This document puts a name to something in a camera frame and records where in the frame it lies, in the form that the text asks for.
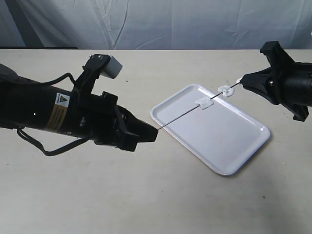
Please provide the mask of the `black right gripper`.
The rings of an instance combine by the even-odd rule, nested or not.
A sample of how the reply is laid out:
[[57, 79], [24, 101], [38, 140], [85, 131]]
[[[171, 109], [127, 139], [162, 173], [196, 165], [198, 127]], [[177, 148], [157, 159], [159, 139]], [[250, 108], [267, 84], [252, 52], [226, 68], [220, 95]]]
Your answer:
[[[243, 88], [262, 96], [273, 105], [282, 104], [296, 121], [308, 117], [308, 64], [294, 61], [278, 41], [268, 41], [260, 49], [271, 67], [245, 74]], [[272, 81], [273, 90], [269, 87]]]

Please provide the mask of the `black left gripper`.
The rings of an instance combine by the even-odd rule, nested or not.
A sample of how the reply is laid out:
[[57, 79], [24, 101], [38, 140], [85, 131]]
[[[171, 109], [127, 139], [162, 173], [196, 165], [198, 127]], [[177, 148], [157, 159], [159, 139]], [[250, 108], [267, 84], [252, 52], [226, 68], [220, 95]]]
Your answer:
[[155, 142], [158, 129], [117, 105], [117, 96], [103, 92], [74, 97], [68, 110], [68, 133], [73, 136], [129, 152], [135, 151], [138, 142]]

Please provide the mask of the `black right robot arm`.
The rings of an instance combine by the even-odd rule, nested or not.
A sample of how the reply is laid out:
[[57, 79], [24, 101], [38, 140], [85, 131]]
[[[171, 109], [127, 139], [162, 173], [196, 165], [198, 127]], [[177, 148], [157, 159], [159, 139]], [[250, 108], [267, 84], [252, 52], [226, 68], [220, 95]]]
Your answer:
[[271, 104], [284, 106], [293, 120], [304, 122], [312, 105], [312, 64], [294, 61], [278, 41], [264, 43], [260, 53], [270, 66], [245, 74], [240, 84]]

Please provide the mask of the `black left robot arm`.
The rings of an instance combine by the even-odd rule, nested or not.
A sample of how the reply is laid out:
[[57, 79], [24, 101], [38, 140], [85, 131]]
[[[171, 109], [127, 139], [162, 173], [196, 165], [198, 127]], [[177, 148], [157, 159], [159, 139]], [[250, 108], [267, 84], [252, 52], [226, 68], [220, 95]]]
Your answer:
[[89, 140], [96, 145], [113, 146], [134, 151], [139, 143], [154, 142], [158, 130], [136, 118], [117, 104], [117, 96], [92, 93], [99, 72], [84, 69], [73, 80], [72, 91], [56, 87], [71, 78], [66, 73], [53, 81], [40, 83], [19, 76], [9, 67], [0, 67], [0, 125], [15, 129], [18, 135], [43, 150], [43, 145], [24, 129], [31, 128], [70, 137], [76, 140], [59, 149], [44, 151], [55, 156]]

